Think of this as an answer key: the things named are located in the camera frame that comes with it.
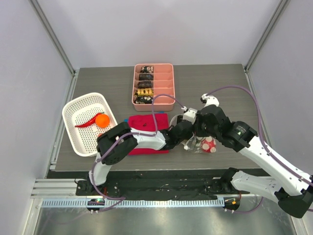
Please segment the fake orange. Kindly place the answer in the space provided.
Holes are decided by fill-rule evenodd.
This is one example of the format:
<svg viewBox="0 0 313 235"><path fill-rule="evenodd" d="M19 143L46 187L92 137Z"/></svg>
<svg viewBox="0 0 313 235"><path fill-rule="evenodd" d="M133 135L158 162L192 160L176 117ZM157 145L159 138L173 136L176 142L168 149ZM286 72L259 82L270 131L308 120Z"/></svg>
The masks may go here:
<svg viewBox="0 0 313 235"><path fill-rule="evenodd" d="M106 128L110 124L110 118L106 114L99 114L95 119L95 123L100 128Z"/></svg>

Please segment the fake red chili pepper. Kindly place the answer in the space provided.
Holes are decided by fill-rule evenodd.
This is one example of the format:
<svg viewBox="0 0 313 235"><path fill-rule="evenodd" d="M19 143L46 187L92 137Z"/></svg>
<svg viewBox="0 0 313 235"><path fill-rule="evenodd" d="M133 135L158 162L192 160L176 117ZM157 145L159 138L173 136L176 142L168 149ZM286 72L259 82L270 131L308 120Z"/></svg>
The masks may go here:
<svg viewBox="0 0 313 235"><path fill-rule="evenodd" d="M99 115L102 115L104 113L97 113L94 117L92 117L90 120L88 120L87 122L83 123L83 124L80 124L80 125L75 125L76 128L85 128L85 127L88 127L88 126L91 126L93 124L95 124L96 122L96 118L99 116Z"/></svg>

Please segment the clear polka dot zip bag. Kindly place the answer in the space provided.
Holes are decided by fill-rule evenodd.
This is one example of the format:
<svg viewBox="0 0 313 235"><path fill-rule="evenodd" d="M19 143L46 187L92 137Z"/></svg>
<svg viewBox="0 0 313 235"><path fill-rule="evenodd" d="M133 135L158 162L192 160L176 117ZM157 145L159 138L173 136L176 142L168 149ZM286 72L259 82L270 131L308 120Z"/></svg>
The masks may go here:
<svg viewBox="0 0 313 235"><path fill-rule="evenodd" d="M186 151L194 153L216 152L216 141L211 137L198 137L194 124L196 111L188 111L183 115L176 115L170 121L170 140L172 144L182 144Z"/></svg>

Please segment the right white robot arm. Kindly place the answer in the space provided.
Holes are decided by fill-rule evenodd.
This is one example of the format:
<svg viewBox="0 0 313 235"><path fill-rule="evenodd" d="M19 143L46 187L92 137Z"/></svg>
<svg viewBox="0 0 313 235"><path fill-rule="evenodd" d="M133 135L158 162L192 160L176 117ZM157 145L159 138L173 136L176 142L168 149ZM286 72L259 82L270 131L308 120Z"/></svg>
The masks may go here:
<svg viewBox="0 0 313 235"><path fill-rule="evenodd" d="M239 190L258 194L274 201L295 218L302 218L309 210L313 202L312 175L289 163L245 122L231 122L220 107L208 105L197 111L195 131L197 136L211 136L224 147L254 161L273 178L256 177L231 167L221 178L224 192Z"/></svg>

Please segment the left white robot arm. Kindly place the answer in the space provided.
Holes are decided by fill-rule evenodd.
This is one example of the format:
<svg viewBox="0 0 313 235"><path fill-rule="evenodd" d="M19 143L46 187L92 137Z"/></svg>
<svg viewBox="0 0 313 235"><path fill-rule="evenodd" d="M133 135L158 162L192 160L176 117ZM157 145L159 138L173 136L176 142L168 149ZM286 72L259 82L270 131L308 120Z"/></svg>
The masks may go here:
<svg viewBox="0 0 313 235"><path fill-rule="evenodd" d="M155 132L131 128L122 122L97 138L97 155L89 171L87 189L100 195L111 166L122 161L134 149L171 150L193 136L196 117L181 116L175 126Z"/></svg>

